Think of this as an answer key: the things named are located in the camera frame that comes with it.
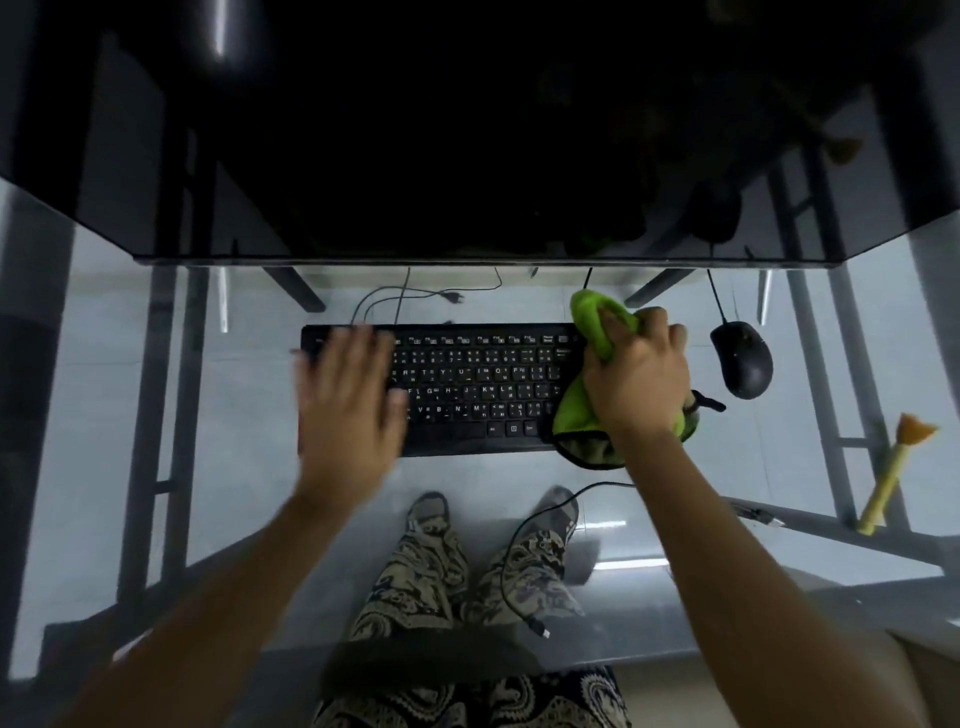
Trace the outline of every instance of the black cable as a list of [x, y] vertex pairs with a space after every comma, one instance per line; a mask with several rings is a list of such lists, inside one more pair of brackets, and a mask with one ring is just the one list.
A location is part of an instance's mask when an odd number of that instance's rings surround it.
[[400, 307], [403, 305], [403, 294], [407, 292], [407, 283], [410, 282], [410, 266], [407, 266], [407, 277], [403, 279], [403, 287], [400, 289], [399, 300], [396, 302], [396, 313], [394, 314], [394, 326], [400, 320]]
[[724, 316], [723, 306], [720, 305], [720, 297], [717, 296], [717, 287], [716, 287], [715, 285], [713, 285], [713, 274], [710, 272], [710, 269], [709, 269], [709, 268], [707, 268], [707, 278], [710, 279], [710, 288], [713, 289], [713, 299], [714, 299], [715, 301], [717, 301], [717, 308], [720, 309], [720, 318], [723, 319], [723, 323], [726, 324], [726, 323], [727, 323], [727, 317]]
[[[424, 293], [424, 294], [426, 294], [426, 295], [424, 295], [424, 296], [406, 296], [405, 298], [407, 298], [407, 299], [428, 299], [428, 298], [431, 298], [431, 297], [433, 297], [433, 296], [443, 296], [445, 299], [447, 299], [447, 300], [450, 301], [451, 303], [460, 303], [460, 302], [463, 300], [463, 297], [460, 295], [460, 293], [466, 293], [466, 292], [469, 292], [469, 291], [495, 291], [497, 288], [501, 288], [501, 287], [503, 286], [503, 278], [500, 276], [500, 272], [496, 269], [496, 266], [493, 266], [493, 272], [496, 273], [497, 283], [496, 283], [495, 286], [490, 286], [489, 288], [444, 288], [443, 290], [440, 290], [440, 291], [428, 291], [428, 290], [424, 290], [424, 289], [422, 289], [422, 288], [407, 288], [408, 291], [419, 291], [419, 292]], [[397, 288], [397, 286], [383, 286], [383, 287], [384, 287], [384, 288], [388, 288], [388, 287], [390, 287], [390, 288]], [[365, 301], [367, 298], [369, 298], [369, 297], [370, 297], [370, 294], [368, 294], [367, 296], [365, 296], [365, 297], [364, 297], [364, 301]], [[386, 303], [387, 301], [396, 301], [398, 298], [400, 298], [400, 296], [390, 296], [389, 298], [378, 299], [377, 301], [374, 301], [374, 302], [371, 303], [369, 306], [367, 306], [367, 310], [364, 311], [363, 320], [364, 320], [364, 321], [367, 321], [368, 315], [370, 314], [370, 312], [373, 310], [373, 308], [374, 308], [375, 306], [379, 305], [380, 303]], [[356, 311], [353, 312], [353, 317], [354, 317], [354, 319], [356, 318]]]
[[504, 571], [507, 570], [507, 561], [510, 559], [510, 554], [511, 554], [511, 552], [514, 550], [514, 544], [516, 543], [516, 537], [520, 535], [520, 531], [523, 530], [523, 526], [525, 526], [527, 523], [529, 523], [530, 521], [532, 521], [532, 520], [533, 520], [534, 518], [536, 518], [537, 516], [542, 516], [544, 513], [549, 513], [550, 511], [554, 511], [554, 510], [556, 510], [557, 508], [563, 508], [563, 507], [564, 507], [565, 505], [567, 505], [570, 501], [576, 500], [577, 497], [579, 497], [579, 496], [581, 496], [582, 494], [586, 493], [586, 492], [587, 492], [588, 490], [590, 490], [591, 488], [596, 488], [596, 487], [601, 486], [601, 485], [617, 485], [617, 486], [620, 486], [620, 487], [622, 487], [622, 488], [636, 488], [636, 485], [634, 485], [633, 483], [621, 483], [621, 482], [618, 482], [618, 481], [616, 481], [616, 480], [598, 480], [598, 481], [595, 482], [595, 483], [590, 483], [589, 485], [584, 486], [584, 487], [581, 488], [579, 491], [577, 491], [576, 493], [574, 493], [572, 496], [570, 496], [570, 497], [569, 497], [567, 500], [565, 500], [563, 503], [557, 503], [556, 505], [551, 505], [549, 508], [544, 508], [544, 509], [541, 510], [541, 511], [537, 511], [537, 513], [534, 513], [534, 514], [532, 514], [532, 515], [530, 515], [530, 516], [527, 516], [527, 518], [525, 518], [525, 519], [520, 523], [520, 525], [516, 527], [516, 531], [514, 531], [514, 535], [510, 537], [510, 543], [507, 544], [507, 551], [506, 551], [506, 553], [505, 553], [504, 556], [503, 556], [503, 564], [502, 564], [501, 567], [500, 567], [500, 597], [503, 599], [503, 603], [506, 604], [507, 607], [510, 608], [510, 611], [511, 611], [511, 612], [513, 612], [513, 613], [514, 613], [515, 615], [517, 615], [520, 619], [522, 619], [523, 622], [524, 622], [528, 627], [530, 627], [530, 629], [532, 629], [534, 632], [536, 632], [536, 633], [537, 633], [538, 635], [540, 635], [541, 637], [546, 637], [546, 638], [550, 637], [550, 633], [547, 631], [546, 627], [543, 626], [543, 622], [541, 622], [539, 619], [537, 619], [537, 618], [534, 617], [533, 615], [524, 616], [523, 613], [521, 613], [520, 610], [517, 609], [517, 607], [515, 606], [515, 604], [514, 604], [509, 598], [507, 598], [507, 591], [504, 589], [504, 586], [503, 586], [503, 574], [504, 574]]

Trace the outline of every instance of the hand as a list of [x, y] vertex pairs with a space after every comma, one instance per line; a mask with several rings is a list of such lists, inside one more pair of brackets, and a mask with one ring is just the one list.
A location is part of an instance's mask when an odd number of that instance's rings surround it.
[[368, 326], [330, 332], [316, 368], [297, 358], [300, 482], [322, 513], [348, 516], [380, 487], [403, 447], [407, 393], [384, 394], [394, 336]]
[[620, 438], [672, 432], [690, 390], [686, 327], [668, 327], [662, 308], [644, 308], [636, 316], [641, 334], [601, 309], [600, 323], [613, 343], [613, 358], [601, 363], [592, 347], [584, 358], [584, 384], [593, 411], [618, 448]]

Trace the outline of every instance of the glass tabletop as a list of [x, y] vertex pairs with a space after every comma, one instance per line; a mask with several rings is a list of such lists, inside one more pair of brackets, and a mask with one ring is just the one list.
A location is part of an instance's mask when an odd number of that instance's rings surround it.
[[[290, 495], [298, 471], [290, 350], [300, 329], [349, 323], [367, 293], [401, 285], [407, 271], [302, 267], [326, 306], [307, 313], [259, 268], [141, 266], [29, 194], [7, 185], [2, 193], [0, 321], [10, 347], [0, 402], [14, 453], [4, 468], [30, 501], [6, 516], [23, 523], [11, 531], [20, 543], [4, 554], [20, 576], [6, 577], [4, 598], [15, 598], [16, 609], [3, 630], [12, 678], [63, 671], [76, 681], [236, 558]], [[816, 230], [812, 215], [801, 218], [799, 234]], [[960, 517], [950, 486], [960, 435], [957, 361], [934, 305], [949, 291], [934, 290], [926, 274], [938, 263], [930, 256], [955, 243], [958, 225], [949, 216], [833, 270], [775, 273], [762, 327], [757, 273], [714, 271], [728, 317], [757, 326], [773, 352], [773, 383], [757, 400], [737, 400], [724, 387], [709, 340], [719, 313], [703, 272], [655, 301], [689, 328], [693, 386], [728, 406], [703, 413], [686, 445], [691, 457], [722, 496], [782, 522], [744, 521], [843, 619], [886, 614], [889, 597], [872, 586], [904, 581], [919, 589], [942, 574], [937, 538], [954, 535]], [[399, 322], [569, 322], [570, 296], [587, 272], [498, 268], [496, 290], [466, 291], [459, 304], [404, 301]], [[597, 268], [589, 285], [622, 301], [656, 272]], [[415, 267], [410, 277], [428, 290], [495, 281], [492, 267]], [[387, 303], [370, 320], [389, 324], [395, 313]], [[941, 429], [911, 457], [902, 496], [871, 540], [851, 522], [903, 411]], [[464, 679], [519, 665], [547, 670], [695, 650], [642, 501], [613, 487], [580, 501], [564, 587], [583, 614], [547, 621], [561, 639], [500, 624], [441, 630], [425, 642], [347, 643], [421, 494], [445, 494], [469, 572], [482, 580], [548, 488], [576, 491], [597, 479], [553, 451], [400, 460], [303, 584], [260, 669], [275, 678], [319, 671], [333, 655], [342, 687], [344, 675], [362, 673], [369, 660], [422, 655], [425, 645], [434, 659], [411, 675], [446, 665], [444, 656], [465, 645], [480, 650]], [[852, 611], [838, 606], [856, 600]], [[935, 598], [928, 608], [960, 616]]]

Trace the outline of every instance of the patterned pants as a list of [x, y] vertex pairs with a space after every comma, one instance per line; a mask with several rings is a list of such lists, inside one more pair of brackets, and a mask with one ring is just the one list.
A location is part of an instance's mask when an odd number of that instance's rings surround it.
[[[582, 614], [563, 584], [564, 538], [537, 531], [501, 552], [468, 598], [468, 566], [456, 531], [445, 517], [410, 521], [377, 578], [349, 638], [389, 637], [411, 629], [518, 621], [500, 597], [504, 590], [523, 614]], [[443, 726], [619, 728], [630, 726], [608, 667], [510, 677], [481, 685], [449, 685], [384, 695], [337, 698], [321, 704], [320, 726], [427, 728]]]

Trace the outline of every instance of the cleaning cloth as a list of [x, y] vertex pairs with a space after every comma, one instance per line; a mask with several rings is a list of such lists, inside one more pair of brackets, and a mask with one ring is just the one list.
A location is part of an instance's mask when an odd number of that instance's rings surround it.
[[[602, 293], [585, 289], [573, 294], [570, 299], [573, 323], [587, 339], [588, 345], [593, 347], [599, 359], [609, 361], [613, 356], [613, 343], [600, 324], [601, 308], [613, 313], [634, 333], [639, 332], [641, 322], [622, 303]], [[696, 431], [700, 422], [698, 410], [701, 406], [721, 412], [726, 409], [720, 402], [691, 390], [673, 424], [674, 434], [682, 442]], [[593, 407], [584, 386], [583, 372], [567, 387], [557, 408], [553, 420], [553, 438], [560, 454], [581, 468], [613, 470], [624, 465], [623, 458], [613, 448], [610, 437], [593, 414]]]

